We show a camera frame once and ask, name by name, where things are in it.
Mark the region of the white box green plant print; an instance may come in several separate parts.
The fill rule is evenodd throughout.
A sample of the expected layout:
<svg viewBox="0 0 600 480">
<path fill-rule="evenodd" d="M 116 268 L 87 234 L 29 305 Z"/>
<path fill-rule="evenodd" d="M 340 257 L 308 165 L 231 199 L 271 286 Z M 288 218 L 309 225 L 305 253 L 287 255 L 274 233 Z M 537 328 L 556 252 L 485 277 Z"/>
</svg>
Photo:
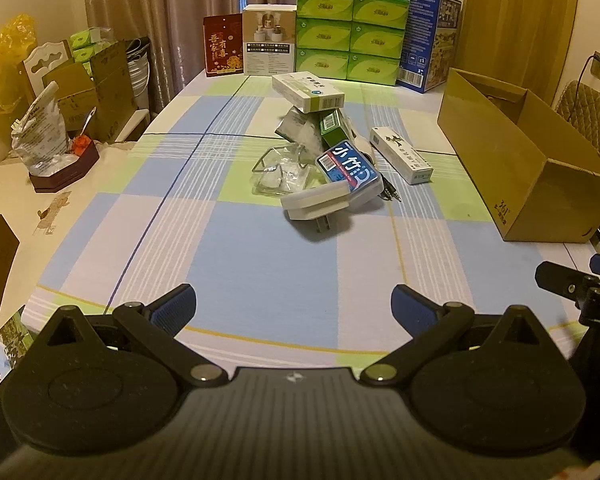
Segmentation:
<svg viewBox="0 0 600 480">
<path fill-rule="evenodd" d="M 434 168 L 415 149 L 389 127 L 370 129 L 370 144 L 409 185 L 428 183 Z"/>
</svg>

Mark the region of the blue dental floss box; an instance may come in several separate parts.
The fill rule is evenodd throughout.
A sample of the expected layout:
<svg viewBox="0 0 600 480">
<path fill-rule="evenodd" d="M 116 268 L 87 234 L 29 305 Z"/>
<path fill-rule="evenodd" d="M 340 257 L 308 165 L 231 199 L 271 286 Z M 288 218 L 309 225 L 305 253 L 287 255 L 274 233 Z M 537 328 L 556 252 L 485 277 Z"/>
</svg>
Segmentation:
<svg viewBox="0 0 600 480">
<path fill-rule="evenodd" d="M 328 182 L 346 182 L 349 206 L 360 209 L 384 190 L 380 173 L 350 141 L 343 140 L 315 159 Z"/>
</svg>

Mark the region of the clear plastic packaging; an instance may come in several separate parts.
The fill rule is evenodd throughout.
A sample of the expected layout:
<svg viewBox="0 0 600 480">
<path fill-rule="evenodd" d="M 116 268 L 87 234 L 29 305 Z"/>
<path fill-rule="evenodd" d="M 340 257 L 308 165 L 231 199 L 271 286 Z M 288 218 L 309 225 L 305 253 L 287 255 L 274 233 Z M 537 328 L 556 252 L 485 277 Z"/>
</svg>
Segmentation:
<svg viewBox="0 0 600 480">
<path fill-rule="evenodd" d="M 297 143 L 269 148 L 251 169 L 252 192 L 284 196 L 304 191 L 310 182 L 310 153 Z"/>
</svg>

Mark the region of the green white medicine box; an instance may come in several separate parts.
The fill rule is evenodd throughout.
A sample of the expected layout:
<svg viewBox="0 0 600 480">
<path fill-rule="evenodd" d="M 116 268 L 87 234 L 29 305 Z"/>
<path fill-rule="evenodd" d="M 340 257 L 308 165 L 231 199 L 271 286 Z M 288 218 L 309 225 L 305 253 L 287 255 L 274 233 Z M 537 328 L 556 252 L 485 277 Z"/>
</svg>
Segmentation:
<svg viewBox="0 0 600 480">
<path fill-rule="evenodd" d="M 318 125 L 320 126 L 323 143 L 328 148 L 333 148 L 344 140 L 353 140 L 350 124 L 340 108 L 325 110 L 321 114 Z"/>
</svg>

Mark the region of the silver foil bag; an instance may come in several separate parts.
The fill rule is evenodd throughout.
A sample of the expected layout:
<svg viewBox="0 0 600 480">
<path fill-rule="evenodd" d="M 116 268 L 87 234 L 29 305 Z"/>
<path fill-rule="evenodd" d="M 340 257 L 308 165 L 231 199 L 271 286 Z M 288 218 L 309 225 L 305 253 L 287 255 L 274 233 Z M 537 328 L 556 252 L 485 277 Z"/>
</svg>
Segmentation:
<svg viewBox="0 0 600 480">
<path fill-rule="evenodd" d="M 275 133 L 291 143 L 303 146 L 313 159 L 325 151 L 318 113 L 304 114 L 293 106 L 280 120 Z"/>
</svg>

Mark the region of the white medicine box blue logo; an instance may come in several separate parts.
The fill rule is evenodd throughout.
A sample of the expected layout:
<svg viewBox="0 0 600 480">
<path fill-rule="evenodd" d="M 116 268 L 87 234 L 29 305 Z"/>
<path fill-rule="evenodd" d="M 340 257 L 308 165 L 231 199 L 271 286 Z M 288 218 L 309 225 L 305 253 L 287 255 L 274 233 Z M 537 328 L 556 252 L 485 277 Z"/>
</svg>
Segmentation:
<svg viewBox="0 0 600 480">
<path fill-rule="evenodd" d="M 346 97 L 329 81 L 310 72 L 273 75 L 272 88 L 304 114 L 341 108 Z"/>
</svg>

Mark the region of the beige rice spoon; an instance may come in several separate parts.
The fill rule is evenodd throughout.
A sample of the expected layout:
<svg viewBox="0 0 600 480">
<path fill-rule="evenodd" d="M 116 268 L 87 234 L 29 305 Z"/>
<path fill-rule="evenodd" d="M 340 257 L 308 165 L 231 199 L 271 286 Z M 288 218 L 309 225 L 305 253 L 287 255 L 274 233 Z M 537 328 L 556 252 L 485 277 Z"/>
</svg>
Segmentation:
<svg viewBox="0 0 600 480">
<path fill-rule="evenodd" d="M 374 150 L 370 141 L 365 136 L 361 136 L 358 130 L 355 129 L 353 122 L 345 112 L 341 112 L 343 129 L 346 130 L 347 136 L 355 148 L 363 154 L 372 165 L 376 165 Z"/>
</svg>

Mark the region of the checked tablecloth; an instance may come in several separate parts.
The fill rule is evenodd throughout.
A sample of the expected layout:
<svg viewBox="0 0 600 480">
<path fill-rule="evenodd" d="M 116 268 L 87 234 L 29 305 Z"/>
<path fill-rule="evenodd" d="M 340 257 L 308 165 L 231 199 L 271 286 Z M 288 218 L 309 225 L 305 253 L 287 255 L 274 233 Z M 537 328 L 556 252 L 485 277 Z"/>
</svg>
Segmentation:
<svg viewBox="0 0 600 480">
<path fill-rule="evenodd" d="M 535 285 L 550 260 L 586 270 L 588 245 L 507 243 L 437 124 L 442 93 L 345 81 L 358 133 L 386 126 L 434 167 L 409 185 L 385 162 L 391 202 L 341 211 L 320 230 L 292 222 L 253 192 L 251 170 L 280 144 L 288 110 L 266 77 L 197 76 L 150 124 L 95 193 L 23 310 L 39 330 L 63 304 L 105 313 L 179 284 L 198 307 L 181 340 L 227 367 L 362 367 L 406 335 L 390 311 L 394 286 L 483 313 L 525 304 L 570 350 L 577 310 Z"/>
</svg>

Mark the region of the dark wooden tray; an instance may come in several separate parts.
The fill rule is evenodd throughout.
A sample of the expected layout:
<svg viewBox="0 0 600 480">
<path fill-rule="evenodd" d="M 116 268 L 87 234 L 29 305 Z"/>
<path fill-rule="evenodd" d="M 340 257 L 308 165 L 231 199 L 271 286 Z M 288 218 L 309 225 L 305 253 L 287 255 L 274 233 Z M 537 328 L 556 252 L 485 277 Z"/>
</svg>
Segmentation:
<svg viewBox="0 0 600 480">
<path fill-rule="evenodd" d="M 49 177 L 37 177 L 29 174 L 29 179 L 37 193 L 56 193 L 68 185 L 81 180 L 99 160 L 94 141 L 91 141 L 75 162 L 62 168 Z"/>
</svg>

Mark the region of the crumpled foil bag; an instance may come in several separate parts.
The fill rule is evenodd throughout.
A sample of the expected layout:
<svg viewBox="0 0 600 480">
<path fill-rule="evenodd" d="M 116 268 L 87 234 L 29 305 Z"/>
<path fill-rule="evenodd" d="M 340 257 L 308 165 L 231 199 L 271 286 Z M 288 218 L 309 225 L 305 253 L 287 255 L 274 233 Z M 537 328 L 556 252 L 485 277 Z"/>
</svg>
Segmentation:
<svg viewBox="0 0 600 480">
<path fill-rule="evenodd" d="M 12 124 L 12 151 L 33 177 L 50 177 L 78 160 L 55 100 L 58 89 L 56 81 L 48 84 Z"/>
</svg>

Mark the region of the brown cardboard boxes pile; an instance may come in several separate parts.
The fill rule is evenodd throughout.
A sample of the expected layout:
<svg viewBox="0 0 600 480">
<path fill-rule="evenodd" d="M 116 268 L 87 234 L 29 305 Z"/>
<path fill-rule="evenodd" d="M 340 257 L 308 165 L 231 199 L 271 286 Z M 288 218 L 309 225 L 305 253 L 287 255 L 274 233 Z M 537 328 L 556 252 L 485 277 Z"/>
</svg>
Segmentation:
<svg viewBox="0 0 600 480">
<path fill-rule="evenodd" d="M 66 63 L 46 74 L 43 82 L 58 84 L 55 100 L 69 132 L 80 132 L 94 110 L 86 133 L 99 142 L 112 143 L 137 110 L 125 44 L 116 42 L 90 63 L 91 77 L 82 64 Z"/>
</svg>

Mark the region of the wooden door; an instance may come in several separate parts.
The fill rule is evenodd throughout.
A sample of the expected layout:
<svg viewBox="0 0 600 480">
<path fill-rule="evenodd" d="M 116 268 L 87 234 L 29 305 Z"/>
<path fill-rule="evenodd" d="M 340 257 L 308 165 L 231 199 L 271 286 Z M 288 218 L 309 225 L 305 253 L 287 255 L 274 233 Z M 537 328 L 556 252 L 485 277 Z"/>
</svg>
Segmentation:
<svg viewBox="0 0 600 480">
<path fill-rule="evenodd" d="M 464 0 L 454 66 L 554 101 L 578 0 Z"/>
</svg>

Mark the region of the yellow plastic bag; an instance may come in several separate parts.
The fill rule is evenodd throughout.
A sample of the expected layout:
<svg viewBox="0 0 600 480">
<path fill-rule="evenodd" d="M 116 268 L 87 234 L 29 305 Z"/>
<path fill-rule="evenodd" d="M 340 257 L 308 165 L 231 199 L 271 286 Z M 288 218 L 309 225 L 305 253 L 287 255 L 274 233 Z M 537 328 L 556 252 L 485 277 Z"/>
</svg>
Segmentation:
<svg viewBox="0 0 600 480">
<path fill-rule="evenodd" d="M 0 29 L 0 140 L 6 144 L 10 125 L 28 107 L 19 64 L 37 45 L 35 21 L 28 14 L 18 14 Z"/>
</svg>

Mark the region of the red gift box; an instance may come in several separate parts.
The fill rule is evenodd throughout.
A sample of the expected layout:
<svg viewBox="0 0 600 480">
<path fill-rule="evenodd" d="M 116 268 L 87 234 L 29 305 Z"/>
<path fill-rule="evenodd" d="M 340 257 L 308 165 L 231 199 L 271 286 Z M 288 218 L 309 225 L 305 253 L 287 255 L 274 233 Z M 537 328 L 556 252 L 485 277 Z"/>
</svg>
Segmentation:
<svg viewBox="0 0 600 480">
<path fill-rule="evenodd" d="M 205 16 L 204 71 L 208 77 L 241 74 L 244 71 L 242 56 L 242 14 Z"/>
</svg>

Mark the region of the green tissue box stack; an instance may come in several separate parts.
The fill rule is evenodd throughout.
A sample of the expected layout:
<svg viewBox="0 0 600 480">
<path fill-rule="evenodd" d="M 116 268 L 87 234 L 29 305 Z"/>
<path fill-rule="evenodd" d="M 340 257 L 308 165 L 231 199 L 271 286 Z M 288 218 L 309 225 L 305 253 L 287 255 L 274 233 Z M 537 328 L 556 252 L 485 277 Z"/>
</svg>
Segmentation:
<svg viewBox="0 0 600 480">
<path fill-rule="evenodd" d="M 392 86 L 410 0 L 297 0 L 299 72 Z"/>
</svg>

